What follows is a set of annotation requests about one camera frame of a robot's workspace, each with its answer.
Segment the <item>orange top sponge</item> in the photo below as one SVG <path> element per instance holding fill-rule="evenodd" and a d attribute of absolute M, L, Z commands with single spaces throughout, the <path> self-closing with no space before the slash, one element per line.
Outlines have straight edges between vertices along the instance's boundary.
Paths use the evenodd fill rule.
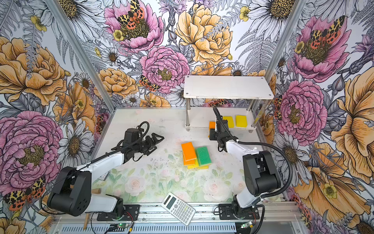
<path fill-rule="evenodd" d="M 209 135 L 208 137 L 210 138 L 212 135 L 215 133 L 215 127 L 216 127 L 216 122 L 210 121 L 209 122 Z"/>

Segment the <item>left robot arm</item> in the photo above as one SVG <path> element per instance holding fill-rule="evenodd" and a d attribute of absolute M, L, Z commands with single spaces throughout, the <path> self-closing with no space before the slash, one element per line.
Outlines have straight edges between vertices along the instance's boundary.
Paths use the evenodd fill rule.
<path fill-rule="evenodd" d="M 153 153 L 164 137 L 156 133 L 139 137 L 132 142 L 122 141 L 113 151 L 79 167 L 63 168 L 52 187 L 47 207 L 64 214 L 79 216 L 83 213 L 109 213 L 120 218 L 125 209 L 123 199 L 111 195 L 92 193 L 92 183 L 105 173 L 133 159 Z"/>

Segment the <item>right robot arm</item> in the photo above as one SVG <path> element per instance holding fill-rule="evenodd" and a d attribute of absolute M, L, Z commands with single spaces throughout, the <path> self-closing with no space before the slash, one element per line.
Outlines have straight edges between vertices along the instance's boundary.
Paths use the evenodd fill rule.
<path fill-rule="evenodd" d="M 228 121 L 216 118 L 216 127 L 210 129 L 209 139 L 218 143 L 218 150 L 225 151 L 243 163 L 245 188 L 234 196 L 233 214 L 243 218 L 264 198 L 283 192 L 282 182 L 269 151 L 259 151 L 251 145 L 256 142 L 240 142 L 228 129 Z"/>

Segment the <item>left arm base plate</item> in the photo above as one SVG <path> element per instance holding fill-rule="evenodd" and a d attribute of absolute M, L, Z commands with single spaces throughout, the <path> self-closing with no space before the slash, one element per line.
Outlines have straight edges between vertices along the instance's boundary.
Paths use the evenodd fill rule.
<path fill-rule="evenodd" d="M 99 213 L 97 221 L 137 221 L 139 214 L 139 204 L 124 204 L 124 213 L 121 216 L 116 216 L 115 213 Z"/>

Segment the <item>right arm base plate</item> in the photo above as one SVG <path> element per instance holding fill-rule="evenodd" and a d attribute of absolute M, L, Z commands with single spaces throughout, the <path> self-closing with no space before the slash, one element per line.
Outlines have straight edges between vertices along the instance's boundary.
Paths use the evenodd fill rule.
<path fill-rule="evenodd" d="M 259 220 L 258 208 L 240 208 L 233 204 L 219 204 L 218 215 L 220 220 Z"/>

